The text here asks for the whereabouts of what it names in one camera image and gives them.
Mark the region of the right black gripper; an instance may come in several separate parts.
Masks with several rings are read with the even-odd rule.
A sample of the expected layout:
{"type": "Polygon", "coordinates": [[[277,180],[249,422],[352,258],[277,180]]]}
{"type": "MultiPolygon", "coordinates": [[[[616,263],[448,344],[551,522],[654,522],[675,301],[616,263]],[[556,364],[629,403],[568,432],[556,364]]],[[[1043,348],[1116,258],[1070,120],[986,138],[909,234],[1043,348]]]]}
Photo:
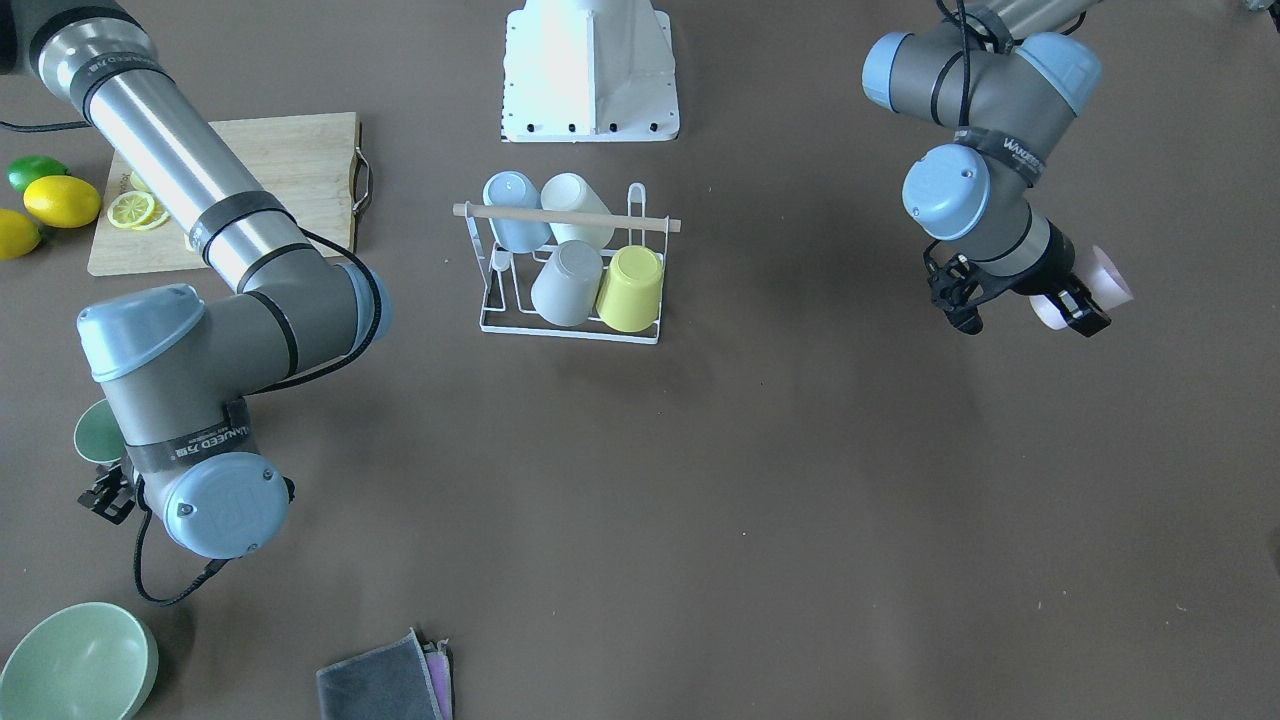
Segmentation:
{"type": "Polygon", "coordinates": [[[78,505],[119,527],[134,510],[142,480],[131,462],[101,464],[100,480],[78,496],[78,505]]]}

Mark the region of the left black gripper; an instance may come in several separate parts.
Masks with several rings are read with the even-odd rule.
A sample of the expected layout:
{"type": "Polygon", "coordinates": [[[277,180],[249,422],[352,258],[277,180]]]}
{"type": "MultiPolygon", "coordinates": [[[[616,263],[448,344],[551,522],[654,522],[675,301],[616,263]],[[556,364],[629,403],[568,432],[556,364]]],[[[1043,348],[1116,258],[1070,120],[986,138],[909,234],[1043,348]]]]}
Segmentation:
{"type": "Polygon", "coordinates": [[[940,265],[924,251],[931,302],[948,324],[964,334],[979,334],[984,323],[978,307],[1006,291],[1024,296],[1056,293],[1056,310],[1068,328],[1093,337],[1112,324],[1091,291],[1073,279],[1075,249],[1046,218],[1032,218],[1020,242],[1001,258],[977,261],[956,254],[940,265]]]}

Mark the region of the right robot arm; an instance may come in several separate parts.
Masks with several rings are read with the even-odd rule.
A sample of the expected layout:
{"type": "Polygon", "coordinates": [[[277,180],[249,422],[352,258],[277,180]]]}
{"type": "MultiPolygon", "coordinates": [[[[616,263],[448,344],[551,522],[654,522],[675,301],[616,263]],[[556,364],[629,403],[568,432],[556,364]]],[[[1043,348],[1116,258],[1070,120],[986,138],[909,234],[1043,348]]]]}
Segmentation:
{"type": "Polygon", "coordinates": [[[92,378],[123,456],[81,496],[113,521],[140,509],[206,559],[198,589],[282,528],[294,487],[260,452],[247,397],[349,365],[390,324],[381,279],[351,251],[329,263],[197,113],[154,41],[114,1],[5,1],[3,73],[32,76],[74,108],[157,195],[188,245],[230,287],[189,284],[82,310],[92,378]]]}

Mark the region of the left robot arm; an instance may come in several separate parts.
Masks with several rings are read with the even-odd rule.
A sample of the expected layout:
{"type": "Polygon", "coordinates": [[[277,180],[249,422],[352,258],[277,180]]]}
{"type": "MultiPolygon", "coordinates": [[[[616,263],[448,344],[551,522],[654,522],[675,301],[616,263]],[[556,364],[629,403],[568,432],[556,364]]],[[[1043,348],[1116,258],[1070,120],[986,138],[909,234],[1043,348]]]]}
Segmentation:
{"type": "Polygon", "coordinates": [[[916,160],[902,183],[908,215],[951,258],[924,252],[931,301],[952,328],[977,334],[982,304],[1037,297],[1091,337],[1110,324],[1069,240],[1027,200],[1050,154],[1097,86],[1098,58],[1070,35],[1088,1],[960,1],[925,33],[893,32],[869,50],[864,94],[929,120],[952,138],[916,160]]]}

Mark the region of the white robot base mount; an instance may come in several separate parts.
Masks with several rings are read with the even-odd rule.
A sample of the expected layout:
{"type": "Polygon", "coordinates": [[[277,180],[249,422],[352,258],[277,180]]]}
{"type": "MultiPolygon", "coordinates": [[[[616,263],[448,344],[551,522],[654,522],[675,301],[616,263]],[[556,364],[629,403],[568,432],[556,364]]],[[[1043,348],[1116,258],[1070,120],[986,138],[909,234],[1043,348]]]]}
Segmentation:
{"type": "Polygon", "coordinates": [[[506,142],[678,137],[672,23],[649,1],[526,1],[506,17],[503,70],[506,142]]]}

